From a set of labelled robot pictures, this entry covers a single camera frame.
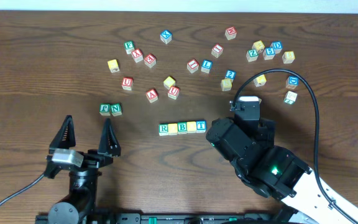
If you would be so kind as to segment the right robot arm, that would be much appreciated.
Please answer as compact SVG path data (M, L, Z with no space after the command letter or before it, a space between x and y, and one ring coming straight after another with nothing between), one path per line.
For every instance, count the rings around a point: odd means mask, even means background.
M260 117L255 97L242 97L234 117L216 119L206 139L256 194L273 197L306 223L358 223L358 208L335 192L288 149L274 144L275 122Z

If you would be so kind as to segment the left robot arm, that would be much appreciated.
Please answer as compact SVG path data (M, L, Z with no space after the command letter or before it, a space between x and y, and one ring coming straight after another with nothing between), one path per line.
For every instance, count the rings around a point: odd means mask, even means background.
M54 179L62 170L69 172L68 195L54 204L48 223L115 223L114 215L96 207L100 168L109 166L121 155L121 147L109 118L105 119L99 147L78 152L72 116L68 115L49 145L44 176Z

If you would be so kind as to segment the yellow O letter block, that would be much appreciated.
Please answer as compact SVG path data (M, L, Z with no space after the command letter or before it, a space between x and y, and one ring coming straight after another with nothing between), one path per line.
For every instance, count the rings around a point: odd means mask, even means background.
M178 124L177 123L168 124L168 134L169 135L177 135L178 134Z

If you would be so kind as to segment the blue T letter block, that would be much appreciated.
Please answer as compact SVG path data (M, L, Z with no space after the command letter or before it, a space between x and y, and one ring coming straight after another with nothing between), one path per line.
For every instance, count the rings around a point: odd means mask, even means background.
M205 120L196 121L196 132L197 133L205 133L206 132L206 121Z

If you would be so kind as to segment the green R letter block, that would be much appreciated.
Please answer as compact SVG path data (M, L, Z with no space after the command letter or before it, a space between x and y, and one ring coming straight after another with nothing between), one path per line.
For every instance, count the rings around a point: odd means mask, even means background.
M158 134L160 136L169 135L168 124L159 124L159 126L158 126Z

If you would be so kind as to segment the green B letter block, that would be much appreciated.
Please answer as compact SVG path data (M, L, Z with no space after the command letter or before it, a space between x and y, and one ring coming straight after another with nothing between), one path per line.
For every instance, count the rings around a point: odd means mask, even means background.
M188 133L187 122L177 123L177 129L178 129L178 134L187 134Z

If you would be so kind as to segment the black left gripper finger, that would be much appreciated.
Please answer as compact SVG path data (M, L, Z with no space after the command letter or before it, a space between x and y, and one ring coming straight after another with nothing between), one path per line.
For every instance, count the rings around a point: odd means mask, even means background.
M69 149L76 146L74 122L72 115L66 115L61 128L49 145L49 154L56 149Z
M105 119L98 154L106 157L119 157L121 155L121 146L114 133L110 118Z

